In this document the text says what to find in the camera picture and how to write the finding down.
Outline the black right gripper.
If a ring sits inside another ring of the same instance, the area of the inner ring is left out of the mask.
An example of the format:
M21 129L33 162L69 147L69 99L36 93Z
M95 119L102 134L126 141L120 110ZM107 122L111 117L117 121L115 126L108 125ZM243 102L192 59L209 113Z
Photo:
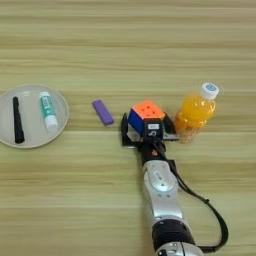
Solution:
M141 155L142 164L151 160L168 161L166 157L166 141L178 141L175 134L176 129L173 121L168 115L163 119L165 132L168 134L156 134L155 132L143 136L129 136L127 114L124 113L121 120L121 140L122 145L128 148L135 148Z

